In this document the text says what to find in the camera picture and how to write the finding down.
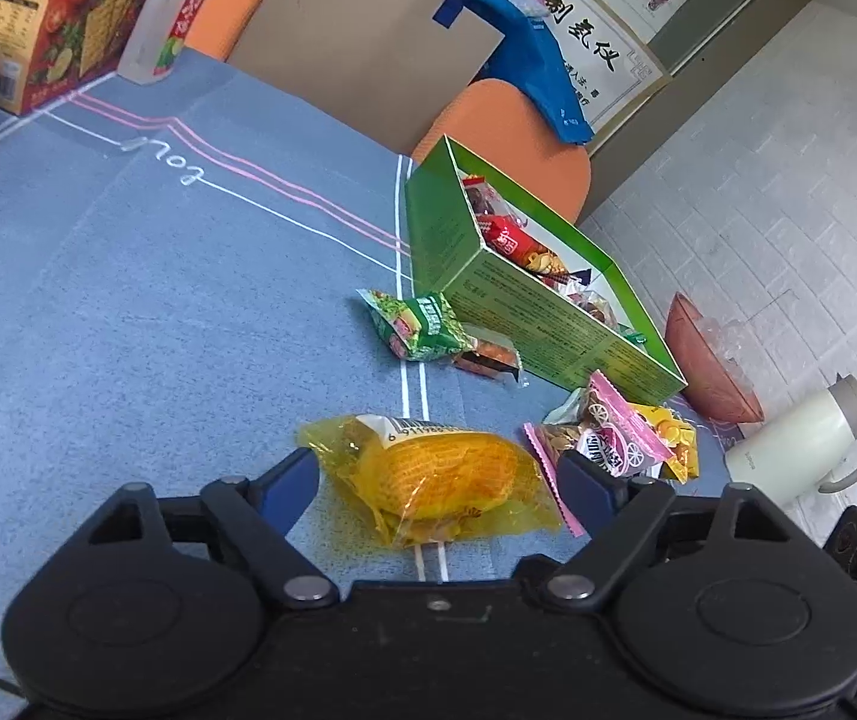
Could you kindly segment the yellow corn cake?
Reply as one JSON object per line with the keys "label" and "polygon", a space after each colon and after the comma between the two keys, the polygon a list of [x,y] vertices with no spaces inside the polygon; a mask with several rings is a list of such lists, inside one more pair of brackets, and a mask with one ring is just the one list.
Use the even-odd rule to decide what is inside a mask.
{"label": "yellow corn cake", "polygon": [[497,434],[347,415],[301,426],[296,442],[391,548],[561,527],[539,462]]}

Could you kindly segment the pink snack packet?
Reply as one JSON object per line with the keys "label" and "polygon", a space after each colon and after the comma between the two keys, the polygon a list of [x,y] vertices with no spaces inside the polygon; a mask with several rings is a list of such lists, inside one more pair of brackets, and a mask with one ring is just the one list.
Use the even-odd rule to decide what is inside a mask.
{"label": "pink snack packet", "polygon": [[565,450],[576,450],[614,478],[652,476],[657,466],[675,458],[672,447],[600,371],[591,372],[588,385],[572,392],[544,422],[526,422],[522,432],[573,536],[588,532],[586,517],[561,500],[560,461]]}

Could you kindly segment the yellow snack packet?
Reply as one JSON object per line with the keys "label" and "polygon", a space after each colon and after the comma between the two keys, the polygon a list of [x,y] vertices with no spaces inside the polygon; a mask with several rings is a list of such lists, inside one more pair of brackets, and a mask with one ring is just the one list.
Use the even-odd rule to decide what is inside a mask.
{"label": "yellow snack packet", "polygon": [[688,483],[700,476],[696,429],[667,406],[648,406],[633,403],[641,416],[670,450],[670,457],[661,463],[661,478],[677,483]]}

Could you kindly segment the pink translucent plastic bowl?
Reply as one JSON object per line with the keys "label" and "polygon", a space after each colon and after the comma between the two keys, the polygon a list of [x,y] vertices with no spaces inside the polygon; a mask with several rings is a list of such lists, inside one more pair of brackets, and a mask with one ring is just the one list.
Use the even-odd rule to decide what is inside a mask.
{"label": "pink translucent plastic bowl", "polygon": [[687,381],[684,395],[688,403],[711,421],[762,422],[762,403],[741,366],[721,353],[719,335],[718,323],[703,316],[684,293],[675,294],[664,340]]}

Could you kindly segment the small brown wrapped snack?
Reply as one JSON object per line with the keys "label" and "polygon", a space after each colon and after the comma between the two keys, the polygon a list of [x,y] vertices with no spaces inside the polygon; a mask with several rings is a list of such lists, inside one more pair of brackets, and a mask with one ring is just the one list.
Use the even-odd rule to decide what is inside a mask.
{"label": "small brown wrapped snack", "polygon": [[515,344],[503,333],[466,323],[464,330],[474,343],[469,351],[454,356],[453,364],[461,371],[487,379],[522,379],[522,361]]}

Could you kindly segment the white thermos jug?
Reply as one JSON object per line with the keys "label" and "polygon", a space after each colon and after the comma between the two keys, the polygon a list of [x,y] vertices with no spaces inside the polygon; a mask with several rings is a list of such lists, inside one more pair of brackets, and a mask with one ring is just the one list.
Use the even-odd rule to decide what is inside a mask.
{"label": "white thermos jug", "polygon": [[838,494],[857,483],[857,379],[837,376],[767,422],[724,457],[730,481],[784,505],[810,491]]}

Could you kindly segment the green vegetable snack packet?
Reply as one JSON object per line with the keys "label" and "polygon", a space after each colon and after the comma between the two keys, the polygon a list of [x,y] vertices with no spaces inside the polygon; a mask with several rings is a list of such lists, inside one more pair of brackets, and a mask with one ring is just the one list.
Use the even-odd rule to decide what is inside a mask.
{"label": "green vegetable snack packet", "polygon": [[380,339],[403,361],[430,362],[476,349],[476,339],[462,327],[441,293],[393,298],[376,289],[358,289]]}

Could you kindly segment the blue tablecloth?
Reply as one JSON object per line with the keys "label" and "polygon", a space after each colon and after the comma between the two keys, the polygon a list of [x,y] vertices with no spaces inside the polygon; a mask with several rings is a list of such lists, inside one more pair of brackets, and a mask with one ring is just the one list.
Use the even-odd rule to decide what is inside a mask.
{"label": "blue tablecloth", "polygon": [[[362,289],[410,293],[412,161],[189,55],[0,111],[0,628],[122,484],[257,476],[308,422],[378,413],[518,437],[563,390],[407,364]],[[8,694],[0,645],[0,718]]]}

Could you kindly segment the red chip bag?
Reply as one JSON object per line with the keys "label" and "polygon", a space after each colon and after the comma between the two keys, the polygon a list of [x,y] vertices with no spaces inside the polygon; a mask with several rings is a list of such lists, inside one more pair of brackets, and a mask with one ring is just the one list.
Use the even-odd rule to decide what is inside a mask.
{"label": "red chip bag", "polygon": [[488,249],[539,277],[566,277],[568,268],[552,249],[506,215],[479,215],[477,226]]}

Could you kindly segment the green white cardboard box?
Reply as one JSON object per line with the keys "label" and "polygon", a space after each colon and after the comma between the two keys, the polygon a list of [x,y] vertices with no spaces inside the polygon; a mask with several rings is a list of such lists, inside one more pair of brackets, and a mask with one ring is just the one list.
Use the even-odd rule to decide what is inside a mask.
{"label": "green white cardboard box", "polygon": [[[620,322],[645,337],[638,346],[576,307],[552,286],[488,247],[461,184],[464,174],[487,179],[526,232],[568,270],[591,270]],[[415,291],[446,296],[465,322],[503,333],[534,376],[573,390],[599,369],[636,403],[657,405],[687,381],[635,291],[604,250],[536,195],[470,149],[444,137],[415,167],[405,186],[408,245]]]}

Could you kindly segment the right orange chair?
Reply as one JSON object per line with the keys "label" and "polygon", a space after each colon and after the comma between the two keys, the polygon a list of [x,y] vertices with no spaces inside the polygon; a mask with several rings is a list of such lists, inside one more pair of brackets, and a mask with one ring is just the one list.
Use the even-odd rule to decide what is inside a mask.
{"label": "right orange chair", "polygon": [[578,221],[591,187],[588,150],[563,143],[515,86],[485,78],[463,89],[415,146],[412,160],[425,160],[443,135],[510,176],[565,220]]}

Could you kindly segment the framed calligraphy poster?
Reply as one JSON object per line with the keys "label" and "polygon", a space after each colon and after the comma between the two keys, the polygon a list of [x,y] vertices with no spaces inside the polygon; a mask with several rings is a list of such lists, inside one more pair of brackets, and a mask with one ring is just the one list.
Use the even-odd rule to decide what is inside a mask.
{"label": "framed calligraphy poster", "polygon": [[584,119],[606,138],[669,83],[663,64],[600,0],[545,0],[545,25]]}

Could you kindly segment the blue fabric bag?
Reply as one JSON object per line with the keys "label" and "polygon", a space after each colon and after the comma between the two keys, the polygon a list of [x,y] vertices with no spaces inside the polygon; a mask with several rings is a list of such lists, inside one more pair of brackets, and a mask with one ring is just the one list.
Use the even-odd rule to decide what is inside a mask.
{"label": "blue fabric bag", "polygon": [[481,20],[503,34],[477,80],[510,83],[544,117],[565,145],[587,145],[594,130],[586,121],[557,39],[540,18],[531,18],[510,0],[462,0]]}

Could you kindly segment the brown cardboard sheet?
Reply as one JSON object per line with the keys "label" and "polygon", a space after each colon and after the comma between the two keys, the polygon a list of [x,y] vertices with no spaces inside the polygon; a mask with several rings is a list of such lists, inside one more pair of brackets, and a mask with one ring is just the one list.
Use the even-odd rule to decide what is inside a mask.
{"label": "brown cardboard sheet", "polygon": [[462,0],[261,0],[228,64],[408,154],[501,41]]}

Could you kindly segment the red white drink carton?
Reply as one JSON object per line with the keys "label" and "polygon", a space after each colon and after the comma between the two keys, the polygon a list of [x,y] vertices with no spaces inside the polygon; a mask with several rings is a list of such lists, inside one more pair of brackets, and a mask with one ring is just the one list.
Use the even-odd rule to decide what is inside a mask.
{"label": "red white drink carton", "polygon": [[172,73],[205,0],[145,0],[119,60],[118,73],[138,85]]}

